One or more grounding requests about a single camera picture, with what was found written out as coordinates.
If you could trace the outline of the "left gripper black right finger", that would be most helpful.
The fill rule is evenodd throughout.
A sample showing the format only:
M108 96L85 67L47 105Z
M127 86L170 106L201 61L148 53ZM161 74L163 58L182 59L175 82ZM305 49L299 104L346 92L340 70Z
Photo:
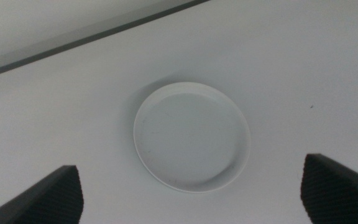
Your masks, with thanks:
M358 173L322 154L306 155L300 198L312 223L358 223Z

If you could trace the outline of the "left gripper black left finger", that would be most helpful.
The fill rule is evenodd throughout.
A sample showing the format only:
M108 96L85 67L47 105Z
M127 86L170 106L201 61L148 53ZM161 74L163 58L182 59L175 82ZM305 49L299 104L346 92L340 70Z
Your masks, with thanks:
M80 222L83 192L76 166L61 166L0 206L0 224Z

